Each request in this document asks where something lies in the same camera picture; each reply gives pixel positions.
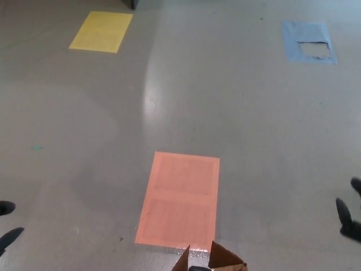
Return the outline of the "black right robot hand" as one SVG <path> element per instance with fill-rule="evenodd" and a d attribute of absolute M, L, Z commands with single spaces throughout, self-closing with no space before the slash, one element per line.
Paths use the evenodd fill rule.
<path fill-rule="evenodd" d="M 341 223 L 341 235 L 360 243 L 360 222 L 352 219 L 346 203 L 341 198 L 336 198 L 335 202 L 338 218 Z"/>

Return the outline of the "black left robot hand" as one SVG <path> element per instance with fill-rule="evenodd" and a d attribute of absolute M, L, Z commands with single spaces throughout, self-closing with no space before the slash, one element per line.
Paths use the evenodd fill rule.
<path fill-rule="evenodd" d="M 1 200 L 1 216 L 9 215 L 16 209 L 16 204 L 10 201 Z M 6 252 L 6 248 L 10 246 L 24 231 L 23 227 L 14 228 L 1 236 L 0 246 L 2 256 Z"/>

